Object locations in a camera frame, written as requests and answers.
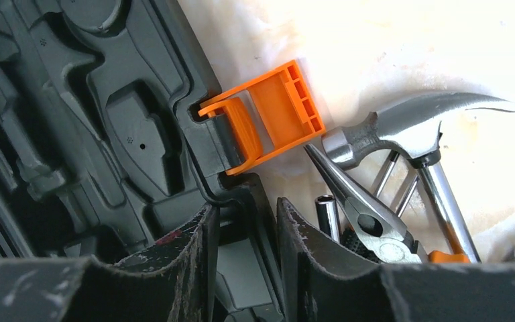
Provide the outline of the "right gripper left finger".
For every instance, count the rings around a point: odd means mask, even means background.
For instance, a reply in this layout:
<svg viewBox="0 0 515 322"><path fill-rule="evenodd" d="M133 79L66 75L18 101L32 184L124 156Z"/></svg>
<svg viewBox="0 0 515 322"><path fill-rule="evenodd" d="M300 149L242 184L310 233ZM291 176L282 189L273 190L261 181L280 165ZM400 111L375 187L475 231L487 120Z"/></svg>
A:
<svg viewBox="0 0 515 322"><path fill-rule="evenodd" d="M117 263L0 258L0 321L210 321L219 209Z"/></svg>

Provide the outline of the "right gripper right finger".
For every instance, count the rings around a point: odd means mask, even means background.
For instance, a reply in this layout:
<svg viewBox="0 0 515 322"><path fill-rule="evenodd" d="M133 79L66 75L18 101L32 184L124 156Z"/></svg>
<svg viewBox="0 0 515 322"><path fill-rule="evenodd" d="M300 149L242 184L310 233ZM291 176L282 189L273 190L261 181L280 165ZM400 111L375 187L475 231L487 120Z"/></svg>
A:
<svg viewBox="0 0 515 322"><path fill-rule="evenodd" d="M515 263L376 264L277 202L287 321L515 321Z"/></svg>

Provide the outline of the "black plastic tool case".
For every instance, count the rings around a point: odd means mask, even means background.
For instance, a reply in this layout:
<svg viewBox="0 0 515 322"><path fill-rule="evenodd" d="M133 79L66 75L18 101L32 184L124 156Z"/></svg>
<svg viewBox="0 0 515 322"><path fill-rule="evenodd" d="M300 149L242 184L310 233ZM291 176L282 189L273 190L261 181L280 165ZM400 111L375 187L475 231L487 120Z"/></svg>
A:
<svg viewBox="0 0 515 322"><path fill-rule="evenodd" d="M210 321L285 321L253 169L324 131L296 61L223 91L177 1L0 1L0 258L114 264L208 204Z"/></svg>

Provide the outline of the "black orange screwdriver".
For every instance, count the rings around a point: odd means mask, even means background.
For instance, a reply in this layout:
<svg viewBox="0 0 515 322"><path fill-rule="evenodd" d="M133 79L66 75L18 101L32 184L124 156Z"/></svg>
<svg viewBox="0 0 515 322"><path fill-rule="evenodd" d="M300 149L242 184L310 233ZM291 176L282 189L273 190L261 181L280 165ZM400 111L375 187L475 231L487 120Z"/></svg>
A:
<svg viewBox="0 0 515 322"><path fill-rule="evenodd" d="M341 228L337 202L333 195L321 195L315 199L319 229L333 241L341 243Z"/></svg>

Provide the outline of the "orange handled pliers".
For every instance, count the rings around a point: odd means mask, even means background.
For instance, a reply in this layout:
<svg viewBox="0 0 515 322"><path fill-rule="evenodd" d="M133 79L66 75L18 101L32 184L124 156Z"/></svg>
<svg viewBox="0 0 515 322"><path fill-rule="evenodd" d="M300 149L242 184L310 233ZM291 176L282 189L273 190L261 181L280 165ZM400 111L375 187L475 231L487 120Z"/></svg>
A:
<svg viewBox="0 0 515 322"><path fill-rule="evenodd" d="M351 178L312 144L304 147L336 198L360 242L384 263L469 263L462 253L426 253L404 222L388 206Z"/></svg>

